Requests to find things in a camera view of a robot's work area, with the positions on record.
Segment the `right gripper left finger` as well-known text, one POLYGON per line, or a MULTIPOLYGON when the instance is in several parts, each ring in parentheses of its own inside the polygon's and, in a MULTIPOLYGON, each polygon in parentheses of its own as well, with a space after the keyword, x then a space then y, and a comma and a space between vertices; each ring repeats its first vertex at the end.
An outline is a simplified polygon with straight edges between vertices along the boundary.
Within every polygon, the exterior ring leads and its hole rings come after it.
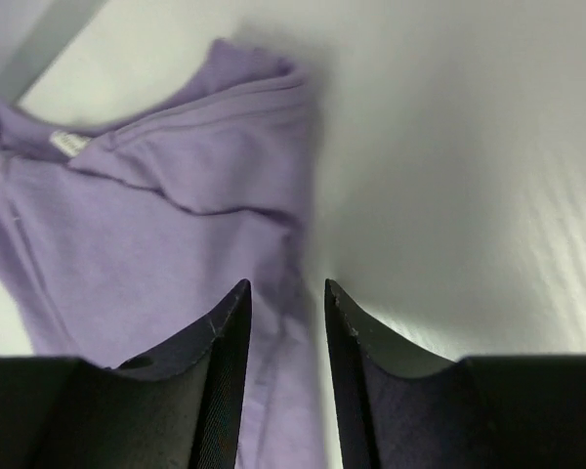
POLYGON ((117 368, 0 358, 0 468, 231 468, 251 327, 240 281, 117 368))

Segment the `purple t-shirt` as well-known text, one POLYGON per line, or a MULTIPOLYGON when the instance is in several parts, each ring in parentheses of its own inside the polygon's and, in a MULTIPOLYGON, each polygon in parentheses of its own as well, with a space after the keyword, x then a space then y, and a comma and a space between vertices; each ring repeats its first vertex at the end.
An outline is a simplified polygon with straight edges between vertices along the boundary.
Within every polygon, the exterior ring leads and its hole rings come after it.
POLYGON ((299 64, 224 40, 177 94, 103 127, 0 101, 0 280, 34 352, 119 366, 247 279, 235 464, 324 467, 301 282, 311 111, 299 64))

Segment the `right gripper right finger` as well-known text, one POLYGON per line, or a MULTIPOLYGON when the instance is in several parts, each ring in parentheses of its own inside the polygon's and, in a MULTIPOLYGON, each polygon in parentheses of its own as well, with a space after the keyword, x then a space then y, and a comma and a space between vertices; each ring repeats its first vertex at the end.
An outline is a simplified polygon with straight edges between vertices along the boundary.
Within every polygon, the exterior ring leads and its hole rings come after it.
POLYGON ((334 280, 324 311, 347 468, 586 468, 586 355, 431 353, 334 280))

